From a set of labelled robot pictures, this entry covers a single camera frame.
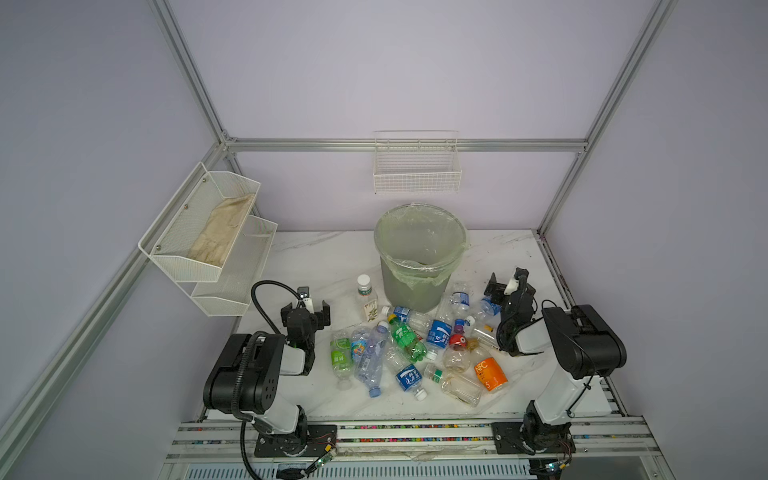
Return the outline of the clear square bottle green band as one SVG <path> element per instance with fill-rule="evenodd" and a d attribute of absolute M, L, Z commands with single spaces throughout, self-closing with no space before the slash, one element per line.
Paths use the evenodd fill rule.
<path fill-rule="evenodd" d="M 434 363 L 425 366 L 424 376 L 437 384 L 444 394 L 471 407 L 479 405 L 482 387 L 468 378 L 443 370 Z"/>

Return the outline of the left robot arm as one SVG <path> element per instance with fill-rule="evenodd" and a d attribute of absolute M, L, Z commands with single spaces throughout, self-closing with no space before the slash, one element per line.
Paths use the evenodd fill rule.
<path fill-rule="evenodd" d="M 283 376 L 307 376 L 315 359 L 316 333 L 331 325 L 327 302 L 311 311 L 288 304 L 281 311 L 287 333 L 233 334 L 209 374 L 203 403 L 255 427 L 266 443 L 291 455 L 309 443 L 304 409 L 278 393 Z"/>

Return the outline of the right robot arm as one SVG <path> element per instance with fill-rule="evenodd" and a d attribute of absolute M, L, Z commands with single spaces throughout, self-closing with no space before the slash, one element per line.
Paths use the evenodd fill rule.
<path fill-rule="evenodd" d="M 493 334 L 498 349 L 512 357 L 532 356 L 550 348 L 558 362 L 543 392 L 526 407 L 515 434 L 500 438 L 517 453 L 554 453 L 570 440 L 575 409 L 592 386 L 626 364 L 626 348 L 588 304 L 565 309 L 553 301 L 535 301 L 529 271 L 518 267 L 510 281 L 491 276 L 484 296 L 499 308 Z"/>

